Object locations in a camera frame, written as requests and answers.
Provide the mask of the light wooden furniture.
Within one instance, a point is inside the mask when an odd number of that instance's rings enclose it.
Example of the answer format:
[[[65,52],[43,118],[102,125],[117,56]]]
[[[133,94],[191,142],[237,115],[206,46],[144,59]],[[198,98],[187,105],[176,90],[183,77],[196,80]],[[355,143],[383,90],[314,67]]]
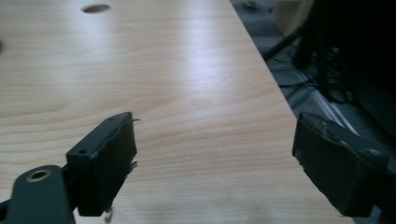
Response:
[[[308,16],[314,0],[276,0],[273,21],[282,35],[290,35]]]

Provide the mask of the black tripod stand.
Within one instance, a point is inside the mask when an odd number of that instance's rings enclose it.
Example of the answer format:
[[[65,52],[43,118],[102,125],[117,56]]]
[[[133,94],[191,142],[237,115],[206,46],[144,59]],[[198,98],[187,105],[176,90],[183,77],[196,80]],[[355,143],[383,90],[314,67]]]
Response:
[[[331,84],[327,69],[328,53],[332,48],[344,49],[347,43],[347,9],[345,0],[314,0],[305,21],[290,35],[262,54],[265,61],[273,58],[288,44],[300,39],[293,58],[293,66],[305,69],[313,54],[317,55],[317,83],[319,92],[331,98]]]

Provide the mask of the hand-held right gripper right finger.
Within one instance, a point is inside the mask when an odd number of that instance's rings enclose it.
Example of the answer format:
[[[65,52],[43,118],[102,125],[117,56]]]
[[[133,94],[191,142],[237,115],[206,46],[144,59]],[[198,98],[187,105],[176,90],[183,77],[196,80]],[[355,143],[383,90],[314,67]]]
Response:
[[[302,113],[292,156],[342,215],[368,217],[376,206],[389,214],[389,155],[336,122]]]

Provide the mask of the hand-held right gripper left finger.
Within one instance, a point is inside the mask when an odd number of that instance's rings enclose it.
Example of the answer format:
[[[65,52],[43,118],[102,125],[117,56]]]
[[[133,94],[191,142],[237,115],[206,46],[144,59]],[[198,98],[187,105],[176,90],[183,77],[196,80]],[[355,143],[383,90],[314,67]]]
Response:
[[[130,112],[102,121],[66,153],[65,181],[71,206],[83,217],[99,217],[109,211],[136,167],[136,153]]]

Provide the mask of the metal floor rail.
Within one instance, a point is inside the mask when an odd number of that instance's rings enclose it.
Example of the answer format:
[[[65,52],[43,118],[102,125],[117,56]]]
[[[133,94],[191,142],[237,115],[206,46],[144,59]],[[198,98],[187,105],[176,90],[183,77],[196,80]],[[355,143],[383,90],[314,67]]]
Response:
[[[324,117],[336,122],[342,127],[350,130],[354,134],[360,135],[359,132],[352,125],[352,123],[347,120],[347,117],[341,112],[336,104],[330,103],[324,96],[316,91],[313,93],[313,99],[320,108],[320,112]]]

